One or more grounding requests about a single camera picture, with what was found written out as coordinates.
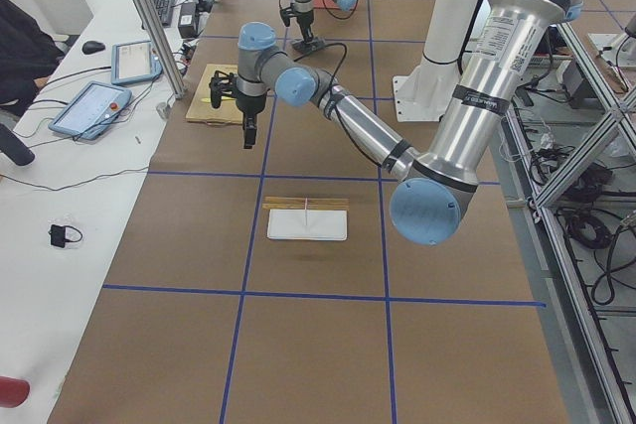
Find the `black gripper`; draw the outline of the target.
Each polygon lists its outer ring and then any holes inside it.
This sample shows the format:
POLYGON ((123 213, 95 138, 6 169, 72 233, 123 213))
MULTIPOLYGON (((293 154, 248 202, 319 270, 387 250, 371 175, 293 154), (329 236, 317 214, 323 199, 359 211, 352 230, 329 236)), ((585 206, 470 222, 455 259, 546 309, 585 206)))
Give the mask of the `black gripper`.
POLYGON ((267 94, 251 96, 242 91, 236 93, 236 105, 242 113, 243 148, 252 149, 257 137, 257 116, 264 110, 267 94))
POLYGON ((303 43, 311 44, 314 41, 314 34, 311 29, 311 26, 314 22, 314 9, 311 8, 308 11, 304 11, 304 12, 295 10, 294 13, 295 13, 296 22, 301 31, 303 43))

